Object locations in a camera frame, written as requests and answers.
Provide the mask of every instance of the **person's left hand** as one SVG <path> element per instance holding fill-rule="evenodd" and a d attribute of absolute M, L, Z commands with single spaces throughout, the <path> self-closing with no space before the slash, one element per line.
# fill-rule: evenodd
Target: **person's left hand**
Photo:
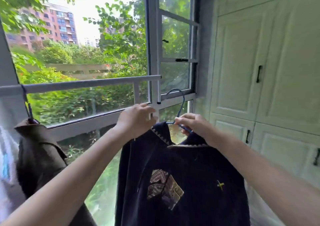
<path fill-rule="evenodd" d="M 156 110 L 146 103 L 128 107 L 120 114 L 114 128 L 120 129 L 129 139 L 137 138 L 157 122 L 156 116 L 149 119 L 149 114 L 152 112 Z"/>

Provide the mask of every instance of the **hand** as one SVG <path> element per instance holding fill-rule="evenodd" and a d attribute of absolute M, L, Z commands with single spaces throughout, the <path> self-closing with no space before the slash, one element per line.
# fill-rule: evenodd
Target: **hand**
<path fill-rule="evenodd" d="M 184 125 L 194 131 L 203 137 L 208 145 L 214 148 L 223 144 L 226 138 L 229 137 L 229 134 L 219 131 L 199 114 L 186 113 L 180 117 L 176 117 L 174 120 L 175 124 Z M 189 135 L 189 132 L 184 129 L 181 132 L 187 136 Z"/>
<path fill-rule="evenodd" d="M 129 140 L 137 138 L 157 122 L 158 118 L 155 116 L 149 119 L 149 114 L 152 112 L 156 112 L 155 109 L 146 103 L 128 107 L 120 114 L 114 128 L 125 133 Z"/>

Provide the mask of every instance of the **dark navy garment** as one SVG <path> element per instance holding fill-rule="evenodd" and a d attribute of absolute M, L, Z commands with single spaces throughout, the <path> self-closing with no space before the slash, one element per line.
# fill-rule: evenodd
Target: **dark navy garment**
<path fill-rule="evenodd" d="M 157 123 L 122 149 L 115 225 L 249 226 L 244 179 L 199 135 L 175 145 Z"/>

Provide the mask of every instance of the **clothes hanger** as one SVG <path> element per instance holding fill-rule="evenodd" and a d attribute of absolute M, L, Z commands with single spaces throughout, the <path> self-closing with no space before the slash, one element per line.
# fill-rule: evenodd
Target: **clothes hanger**
<path fill-rule="evenodd" d="M 40 124 L 38 122 L 38 120 L 34 119 L 34 117 L 33 117 L 31 104 L 30 104 L 30 102 L 28 101 L 28 98 L 27 98 L 26 88 L 23 86 L 23 84 L 21 85 L 21 87 L 22 87 L 22 90 L 23 90 L 23 99 L 24 99 L 24 102 L 26 103 L 26 107 L 27 107 L 26 112 L 27 112 L 28 117 L 29 117 L 28 118 L 28 122 L 30 124 Z"/>
<path fill-rule="evenodd" d="M 182 111 L 182 107 L 183 107 L 184 102 L 185 102 L 185 95 L 184 95 L 184 93 L 183 93 L 180 89 L 174 88 L 174 89 L 169 90 L 169 91 L 166 93 L 166 95 L 167 95 L 167 94 L 170 94 L 172 91 L 176 91 L 176 90 L 179 91 L 179 92 L 182 94 L 182 97 L 183 97 L 183 101 L 182 101 L 181 107 L 180 107 L 180 109 L 179 109 L 179 111 L 178 111 L 178 114 L 177 114 L 177 117 L 180 117 L 180 113 L 181 113 L 181 111 Z M 173 122 L 166 122 L 166 124 L 174 124 L 174 123 L 175 123 L 175 121 L 173 121 Z M 188 131 L 189 133 L 192 132 L 190 129 L 182 126 L 181 124 L 178 124 L 178 126 L 181 127 L 181 128 L 183 128 L 184 130 Z"/>

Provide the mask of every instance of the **hanging clothing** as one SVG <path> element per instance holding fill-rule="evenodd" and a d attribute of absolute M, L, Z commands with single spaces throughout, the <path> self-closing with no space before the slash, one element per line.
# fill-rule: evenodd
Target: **hanging clothing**
<path fill-rule="evenodd" d="M 135 225 L 249 226 L 244 179 L 199 135 L 175 145 L 157 123 L 122 149 L 115 226 Z"/>
<path fill-rule="evenodd" d="M 26 198 L 29 198 L 67 166 L 67 156 L 50 137 L 45 126 L 30 124 L 25 120 L 15 129 L 21 135 L 17 163 L 18 181 Z M 83 204 L 69 225 L 96 226 L 96 223 Z"/>
<path fill-rule="evenodd" d="M 17 159 L 18 144 L 0 126 L 0 223 L 26 200 L 17 179 Z"/>

